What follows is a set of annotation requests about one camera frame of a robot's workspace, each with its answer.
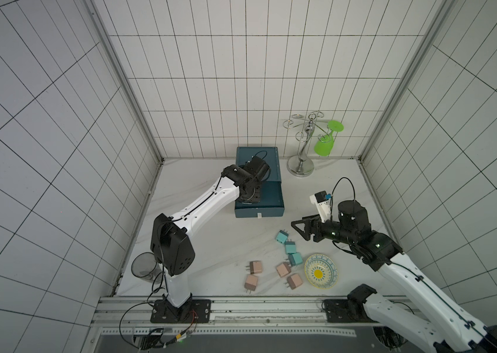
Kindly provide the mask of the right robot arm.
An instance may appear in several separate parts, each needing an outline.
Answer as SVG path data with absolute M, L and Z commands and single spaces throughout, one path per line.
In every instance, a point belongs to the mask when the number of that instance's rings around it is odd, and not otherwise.
M 488 326 L 462 309 L 422 273 L 397 242 L 374 231 L 359 202 L 340 202 L 336 221 L 328 202 L 318 204 L 317 209 L 317 215 L 292 222 L 292 228 L 307 241 L 348 245 L 349 253 L 400 288 L 423 314 L 416 316 L 363 284 L 346 297 L 350 318 L 378 322 L 424 352 L 497 352 L 497 325 Z

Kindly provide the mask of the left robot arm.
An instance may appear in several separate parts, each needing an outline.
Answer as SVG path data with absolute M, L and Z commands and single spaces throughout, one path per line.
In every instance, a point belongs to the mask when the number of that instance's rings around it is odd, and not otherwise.
M 209 189 L 187 207 L 171 216 L 161 213 L 154 219 L 150 250 L 162 266 L 165 301 L 170 308 L 187 309 L 192 297 L 185 274 L 196 256 L 191 238 L 228 204 L 258 202 L 270 171 L 266 161 L 257 156 L 243 166 L 227 166 Z

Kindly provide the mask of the teal drawer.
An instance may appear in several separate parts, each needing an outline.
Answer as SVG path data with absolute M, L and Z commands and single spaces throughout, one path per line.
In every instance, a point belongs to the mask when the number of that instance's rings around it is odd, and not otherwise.
M 284 212 L 281 182 L 264 182 L 260 191 L 260 201 L 257 203 L 235 203 L 235 217 L 238 219 L 282 217 Z

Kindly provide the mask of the teal drawer cabinet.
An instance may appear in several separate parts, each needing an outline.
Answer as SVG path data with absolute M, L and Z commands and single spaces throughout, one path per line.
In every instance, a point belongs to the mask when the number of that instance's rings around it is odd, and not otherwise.
M 276 147 L 238 147 L 236 163 L 263 182 L 282 181 Z

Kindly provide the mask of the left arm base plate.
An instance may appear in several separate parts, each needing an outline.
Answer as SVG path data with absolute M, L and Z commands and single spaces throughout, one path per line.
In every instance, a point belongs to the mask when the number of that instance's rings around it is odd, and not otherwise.
M 212 301 L 189 298 L 181 307 L 173 306 L 167 299 L 154 302 L 150 322 L 153 324 L 205 324 L 210 321 Z

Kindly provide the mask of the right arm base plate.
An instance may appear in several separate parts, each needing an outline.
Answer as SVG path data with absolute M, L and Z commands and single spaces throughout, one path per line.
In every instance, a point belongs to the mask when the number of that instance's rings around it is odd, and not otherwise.
M 349 299 L 325 299 L 321 308 L 328 323 L 363 323 L 368 321 L 363 304 Z

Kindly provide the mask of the teal plug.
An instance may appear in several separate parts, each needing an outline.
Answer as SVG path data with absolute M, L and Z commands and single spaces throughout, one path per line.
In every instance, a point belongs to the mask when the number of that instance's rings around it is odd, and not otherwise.
M 275 240 L 276 240 L 276 242 L 278 242 L 280 244 L 285 244 L 288 241 L 288 238 L 289 238 L 289 235 L 287 234 L 287 232 L 280 230 L 277 233 Z
M 303 263 L 303 257 L 299 252 L 290 253 L 288 255 L 288 262 L 290 263 L 291 267 L 299 266 Z
M 295 254 L 298 252 L 297 247 L 296 247 L 296 243 L 293 241 L 286 241 L 284 243 L 284 246 L 285 246 L 285 253 L 286 254 Z

